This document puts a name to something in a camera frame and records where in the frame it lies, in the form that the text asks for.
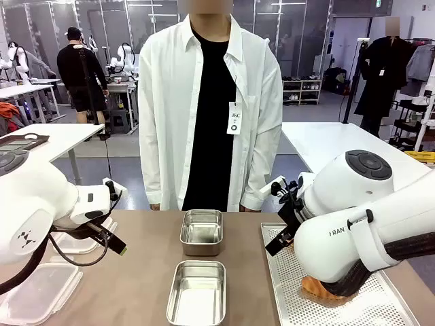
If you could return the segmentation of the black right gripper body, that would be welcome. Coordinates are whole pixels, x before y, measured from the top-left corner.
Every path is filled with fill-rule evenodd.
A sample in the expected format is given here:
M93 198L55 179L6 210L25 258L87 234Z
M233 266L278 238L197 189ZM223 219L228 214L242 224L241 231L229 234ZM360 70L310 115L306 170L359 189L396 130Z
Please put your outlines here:
M299 184L291 181L287 184L284 181L284 186L279 186L277 193L280 195L279 204L282 207L278 211L278 216L285 222L285 233L296 233L300 225L306 220L302 214L304 204L302 199L298 197L300 190Z

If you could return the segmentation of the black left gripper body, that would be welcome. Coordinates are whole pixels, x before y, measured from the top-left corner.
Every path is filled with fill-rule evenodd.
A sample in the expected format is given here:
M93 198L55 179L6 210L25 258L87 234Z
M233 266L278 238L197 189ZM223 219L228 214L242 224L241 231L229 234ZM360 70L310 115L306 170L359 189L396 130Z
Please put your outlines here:
M112 233L102 224L87 222L82 226L81 239L93 239L98 244L109 244Z

